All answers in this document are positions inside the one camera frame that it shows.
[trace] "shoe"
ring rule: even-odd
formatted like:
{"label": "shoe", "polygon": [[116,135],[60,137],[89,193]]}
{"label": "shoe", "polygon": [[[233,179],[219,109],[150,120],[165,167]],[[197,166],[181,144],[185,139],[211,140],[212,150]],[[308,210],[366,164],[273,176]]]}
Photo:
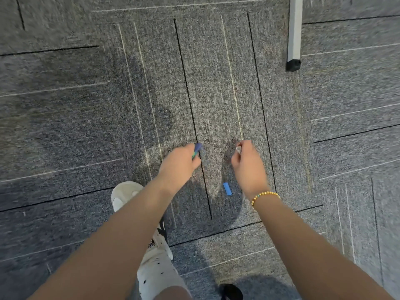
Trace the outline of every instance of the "shoe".
{"label": "shoe", "polygon": [[[119,183],[111,193],[111,204],[113,206],[114,212],[117,212],[121,207],[127,204],[134,196],[136,196],[141,190],[143,186],[133,182],[133,181],[125,181]],[[167,244],[167,232],[165,230],[164,219],[161,218],[160,223],[156,231],[153,234],[153,238],[147,247],[147,251],[144,254],[141,265],[147,262],[152,257],[162,253],[167,252],[169,259],[173,260],[173,255],[171,249]]]}

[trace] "left hand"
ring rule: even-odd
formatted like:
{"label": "left hand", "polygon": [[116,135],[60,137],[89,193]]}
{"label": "left hand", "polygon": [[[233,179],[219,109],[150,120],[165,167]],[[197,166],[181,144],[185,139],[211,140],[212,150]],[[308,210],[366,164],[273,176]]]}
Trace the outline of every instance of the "left hand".
{"label": "left hand", "polygon": [[165,185],[174,194],[190,179],[193,171],[201,164],[199,155],[192,160],[194,144],[175,148],[163,160],[157,177],[161,178]]}

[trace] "gold beaded bracelet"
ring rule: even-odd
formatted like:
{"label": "gold beaded bracelet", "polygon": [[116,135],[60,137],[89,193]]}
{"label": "gold beaded bracelet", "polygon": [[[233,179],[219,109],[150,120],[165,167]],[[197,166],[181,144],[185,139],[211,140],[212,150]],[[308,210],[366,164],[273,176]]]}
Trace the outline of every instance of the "gold beaded bracelet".
{"label": "gold beaded bracelet", "polygon": [[255,196],[253,200],[251,200],[251,206],[254,207],[254,203],[256,202],[257,198],[263,195],[277,195],[277,197],[280,199],[280,196],[273,191],[263,191],[262,193],[259,193],[257,196]]}

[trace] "carpet floor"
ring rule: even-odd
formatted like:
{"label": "carpet floor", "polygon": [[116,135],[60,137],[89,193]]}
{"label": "carpet floor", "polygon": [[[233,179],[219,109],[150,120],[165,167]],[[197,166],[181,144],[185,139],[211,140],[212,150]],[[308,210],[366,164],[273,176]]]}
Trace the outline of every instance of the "carpet floor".
{"label": "carpet floor", "polygon": [[[174,147],[203,165],[166,212],[195,299],[300,299],[227,162],[254,142],[305,222],[400,299],[400,0],[1,0],[0,298],[24,299]],[[227,196],[223,182],[232,196]],[[133,291],[133,298],[138,298]]]}

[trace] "person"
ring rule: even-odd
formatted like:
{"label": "person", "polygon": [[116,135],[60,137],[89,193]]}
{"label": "person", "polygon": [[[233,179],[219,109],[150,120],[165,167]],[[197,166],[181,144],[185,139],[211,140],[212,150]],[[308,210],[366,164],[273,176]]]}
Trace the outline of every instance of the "person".
{"label": "person", "polygon": [[[241,154],[233,154],[233,170],[244,194],[253,201],[271,189],[251,141],[237,145]],[[160,219],[201,163],[198,155],[192,160],[193,152],[194,144],[175,148],[145,187],[130,181],[116,186],[111,196],[116,212],[30,299],[125,299],[136,276],[143,300],[192,299],[171,263],[173,255]],[[257,197],[254,209],[303,299],[392,299],[275,193]]]}

